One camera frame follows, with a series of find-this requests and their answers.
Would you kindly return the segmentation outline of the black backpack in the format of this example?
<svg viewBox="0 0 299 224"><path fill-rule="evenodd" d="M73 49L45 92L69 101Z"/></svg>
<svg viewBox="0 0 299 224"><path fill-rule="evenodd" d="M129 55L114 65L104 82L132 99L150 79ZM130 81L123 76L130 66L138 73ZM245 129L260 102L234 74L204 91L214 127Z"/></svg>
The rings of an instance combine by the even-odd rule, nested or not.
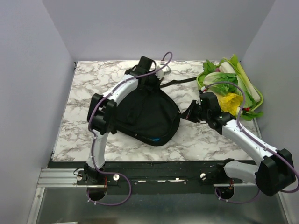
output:
<svg viewBox="0 0 299 224"><path fill-rule="evenodd" d="M184 113L161 89L194 80L195 77L172 80L160 84L160 89L155 92L142 91L138 85L118 106L116 130L151 146L165 145L177 132Z"/></svg>

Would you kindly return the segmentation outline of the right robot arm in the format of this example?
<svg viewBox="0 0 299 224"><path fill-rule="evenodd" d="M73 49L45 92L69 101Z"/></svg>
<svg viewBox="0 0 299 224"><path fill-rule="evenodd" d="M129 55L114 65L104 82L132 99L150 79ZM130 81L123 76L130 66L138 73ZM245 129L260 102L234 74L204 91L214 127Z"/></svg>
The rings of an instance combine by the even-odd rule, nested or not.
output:
<svg viewBox="0 0 299 224"><path fill-rule="evenodd" d="M273 196L296 180L292 154L287 149L277 150L252 134L228 112L222 112L212 92L202 93L181 115L193 123L204 121L220 135L232 140L255 162L254 165L225 160L215 171L221 183L237 178L255 184L265 195Z"/></svg>

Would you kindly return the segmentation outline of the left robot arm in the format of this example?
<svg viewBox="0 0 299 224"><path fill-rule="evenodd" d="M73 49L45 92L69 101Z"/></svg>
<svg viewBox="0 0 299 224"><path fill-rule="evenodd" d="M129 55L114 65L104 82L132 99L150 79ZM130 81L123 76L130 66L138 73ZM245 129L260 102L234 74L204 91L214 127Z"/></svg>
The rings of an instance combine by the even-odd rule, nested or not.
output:
<svg viewBox="0 0 299 224"><path fill-rule="evenodd" d="M152 59L142 56L139 63L126 70L123 78L104 94L92 96L87 115L88 130L93 135L89 159L84 166L87 178L93 184L99 184L103 177L114 175L128 178L118 172L105 172L105 149L107 137L116 133L116 115L119 104L140 84L149 84L150 80L160 82L168 70L169 61L163 58L159 65Z"/></svg>

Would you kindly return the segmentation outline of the yellow flower vegetable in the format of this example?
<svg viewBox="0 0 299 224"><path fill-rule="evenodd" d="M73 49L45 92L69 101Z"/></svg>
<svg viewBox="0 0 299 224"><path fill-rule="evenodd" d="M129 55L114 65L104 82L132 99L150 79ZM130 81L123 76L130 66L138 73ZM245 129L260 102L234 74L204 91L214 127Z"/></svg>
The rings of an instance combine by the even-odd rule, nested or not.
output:
<svg viewBox="0 0 299 224"><path fill-rule="evenodd" d="M228 93L226 96L216 94L216 97L218 99L220 109L223 112L228 112L234 116L237 116L243 101L242 96L239 96L235 93Z"/></svg>

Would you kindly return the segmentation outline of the napa cabbage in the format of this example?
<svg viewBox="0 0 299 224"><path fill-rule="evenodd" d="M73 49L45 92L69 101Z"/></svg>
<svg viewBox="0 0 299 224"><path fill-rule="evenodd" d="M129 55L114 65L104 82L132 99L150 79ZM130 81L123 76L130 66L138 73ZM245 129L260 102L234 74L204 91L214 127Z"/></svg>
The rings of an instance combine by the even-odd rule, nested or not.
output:
<svg viewBox="0 0 299 224"><path fill-rule="evenodd" d="M213 83L219 82L230 82L238 85L238 80L235 73L223 73L223 72L212 72L205 76L203 80L203 85L207 87ZM234 92L237 89L236 86L227 84L227 83L220 83L215 84L210 87L210 90L214 93L226 96L228 93Z"/></svg>

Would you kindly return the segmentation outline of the green vegetable tray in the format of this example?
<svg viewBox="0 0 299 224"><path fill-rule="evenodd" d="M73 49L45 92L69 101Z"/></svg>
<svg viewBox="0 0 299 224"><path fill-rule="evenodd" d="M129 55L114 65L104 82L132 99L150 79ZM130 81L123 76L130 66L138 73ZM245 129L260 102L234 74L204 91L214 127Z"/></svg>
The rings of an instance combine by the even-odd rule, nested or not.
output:
<svg viewBox="0 0 299 224"><path fill-rule="evenodd" d="M237 116L244 100L241 116L245 120L252 120L263 115L262 112L254 112L254 108L258 106L262 98L253 96L249 92L250 86L246 85L235 73L216 71L206 74L203 72L198 75L197 83L199 89L207 88L208 92L216 95L223 112Z"/></svg>

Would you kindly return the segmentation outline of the white daikon radish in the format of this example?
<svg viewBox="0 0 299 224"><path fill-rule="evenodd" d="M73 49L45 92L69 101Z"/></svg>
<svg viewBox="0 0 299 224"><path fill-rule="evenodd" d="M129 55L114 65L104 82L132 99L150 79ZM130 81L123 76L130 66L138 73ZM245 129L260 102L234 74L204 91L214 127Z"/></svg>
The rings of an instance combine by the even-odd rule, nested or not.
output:
<svg viewBox="0 0 299 224"><path fill-rule="evenodd" d="M228 62L221 63L221 65L219 66L219 71L222 73L229 73L229 74L236 73L234 68Z"/></svg>

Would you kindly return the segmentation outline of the green celery stalk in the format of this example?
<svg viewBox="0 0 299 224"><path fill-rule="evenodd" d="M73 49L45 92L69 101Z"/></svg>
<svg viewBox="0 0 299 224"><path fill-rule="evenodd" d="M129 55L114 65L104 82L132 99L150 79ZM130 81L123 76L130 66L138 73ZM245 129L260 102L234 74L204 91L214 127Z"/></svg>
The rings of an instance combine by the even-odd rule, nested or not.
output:
<svg viewBox="0 0 299 224"><path fill-rule="evenodd" d="M254 99L257 103L260 101L260 96L257 93L256 89L254 88L253 84L250 82L249 78L247 77L244 69L241 66L241 63L237 57L237 55L233 54L230 59L224 58L236 71L239 78L242 80L243 84L245 85L247 92L250 96Z"/></svg>

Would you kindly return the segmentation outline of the aluminium mounting rail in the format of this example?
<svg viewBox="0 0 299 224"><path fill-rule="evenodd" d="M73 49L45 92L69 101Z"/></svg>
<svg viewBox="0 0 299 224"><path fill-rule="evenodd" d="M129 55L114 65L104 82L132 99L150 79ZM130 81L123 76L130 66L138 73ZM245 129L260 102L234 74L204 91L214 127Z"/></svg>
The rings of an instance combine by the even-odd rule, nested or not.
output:
<svg viewBox="0 0 299 224"><path fill-rule="evenodd" d="M87 187L87 188L102 188L105 189L108 186L117 186L120 181L119 179L114 180L112 177L112 181L108 180L107 184L105 180L100 178L99 181L93 182L89 180L83 180L83 177L77 177L78 174L74 174L73 168L67 169L58 169L58 168L46 168L42 169L40 172L40 176L38 179L37 186L45 187L45 188L58 188L58 187ZM158 183L183 183L187 184L190 181L188 179L182 179L176 177L175 179L167 179L167 180L132 180L132 185L137 184L158 184ZM254 184L246 182L246 181L234 181L234 186L254 186ZM214 184L214 187L228 187L229 183L220 183Z"/></svg>

